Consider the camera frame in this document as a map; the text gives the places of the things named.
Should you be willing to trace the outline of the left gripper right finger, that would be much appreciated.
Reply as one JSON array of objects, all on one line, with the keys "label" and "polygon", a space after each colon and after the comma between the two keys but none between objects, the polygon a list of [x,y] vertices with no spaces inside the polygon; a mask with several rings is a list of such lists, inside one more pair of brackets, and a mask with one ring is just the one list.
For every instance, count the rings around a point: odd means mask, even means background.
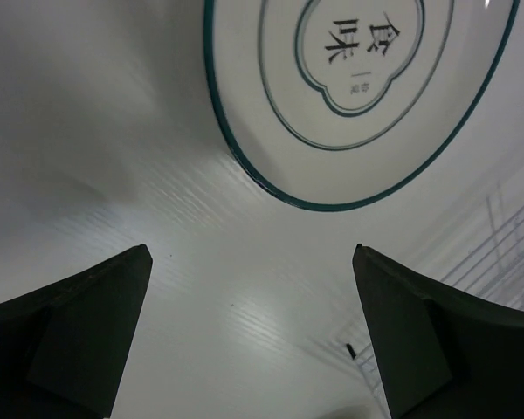
[{"label": "left gripper right finger", "polygon": [[524,418],[524,312],[358,244],[357,291],[393,418]]}]

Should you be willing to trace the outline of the green rimmed white plate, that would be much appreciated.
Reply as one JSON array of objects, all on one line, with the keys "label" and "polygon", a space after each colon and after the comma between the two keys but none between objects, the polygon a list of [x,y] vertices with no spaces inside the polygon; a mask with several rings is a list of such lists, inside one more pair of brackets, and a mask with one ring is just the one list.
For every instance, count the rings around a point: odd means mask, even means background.
[{"label": "green rimmed white plate", "polygon": [[478,105],[515,1],[209,1],[210,101],[280,201],[354,210],[426,170]]}]

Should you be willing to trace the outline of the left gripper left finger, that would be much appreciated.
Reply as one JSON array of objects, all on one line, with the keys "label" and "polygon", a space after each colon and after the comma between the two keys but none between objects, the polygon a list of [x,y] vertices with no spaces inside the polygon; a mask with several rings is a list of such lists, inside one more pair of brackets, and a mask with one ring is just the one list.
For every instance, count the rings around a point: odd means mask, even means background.
[{"label": "left gripper left finger", "polygon": [[0,418],[108,418],[153,258],[140,244],[0,303]]}]

